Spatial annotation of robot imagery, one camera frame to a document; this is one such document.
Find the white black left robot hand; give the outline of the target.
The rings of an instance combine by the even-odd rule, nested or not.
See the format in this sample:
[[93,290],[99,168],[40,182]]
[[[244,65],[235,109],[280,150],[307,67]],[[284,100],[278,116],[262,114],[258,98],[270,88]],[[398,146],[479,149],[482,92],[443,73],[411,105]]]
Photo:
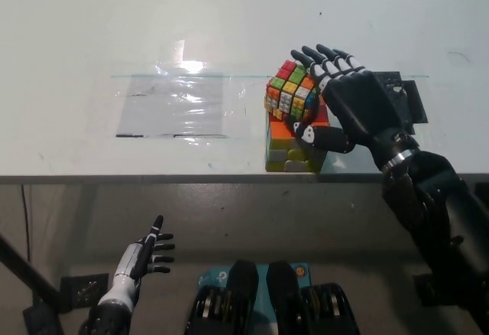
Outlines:
[[134,281],[140,281],[147,274],[170,272],[170,268],[165,264],[174,262],[175,258],[157,254],[159,251],[175,249],[173,243],[168,243],[173,238],[173,234],[161,232],[163,224],[164,217],[158,215],[150,232],[127,247],[118,263],[114,277],[122,275]]

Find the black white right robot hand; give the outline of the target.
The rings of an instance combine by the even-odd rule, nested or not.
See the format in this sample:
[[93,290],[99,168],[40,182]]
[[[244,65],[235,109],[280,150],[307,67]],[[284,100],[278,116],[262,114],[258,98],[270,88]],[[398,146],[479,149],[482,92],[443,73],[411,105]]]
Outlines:
[[402,120],[373,72],[344,51],[321,44],[290,52],[312,77],[319,94],[339,120],[340,127],[314,125],[310,116],[285,119],[287,128],[303,145],[347,154],[355,146],[366,147],[381,171],[388,170],[419,152],[419,144],[403,127]]

